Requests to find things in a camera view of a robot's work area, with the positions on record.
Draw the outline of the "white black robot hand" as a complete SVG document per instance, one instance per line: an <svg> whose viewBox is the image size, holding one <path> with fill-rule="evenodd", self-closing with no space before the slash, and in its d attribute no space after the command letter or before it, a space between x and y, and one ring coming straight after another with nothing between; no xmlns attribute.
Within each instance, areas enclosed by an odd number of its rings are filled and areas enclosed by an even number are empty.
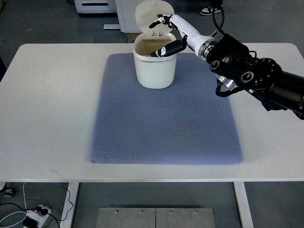
<svg viewBox="0 0 304 228"><path fill-rule="evenodd" d="M169 28L177 30L181 35L181 39L177 39L161 47L161 49L152 52L151 57L169 57L189 47L195 52L197 57L206 60L208 53L216 44L212 36L200 34L190 23L176 14L159 14L158 19L154 21L149 28L152 29L159 24L164 24Z"/></svg>

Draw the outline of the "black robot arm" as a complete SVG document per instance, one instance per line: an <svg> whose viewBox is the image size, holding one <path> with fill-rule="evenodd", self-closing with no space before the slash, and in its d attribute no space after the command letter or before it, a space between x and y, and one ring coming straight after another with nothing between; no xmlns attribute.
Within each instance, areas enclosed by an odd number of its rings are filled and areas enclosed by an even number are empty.
<svg viewBox="0 0 304 228"><path fill-rule="evenodd" d="M228 97L245 90L267 110L291 110L304 118L304 78L288 72L271 58L257 58L235 38L225 33L222 24L214 24L223 35L206 55L217 79L216 95Z"/></svg>

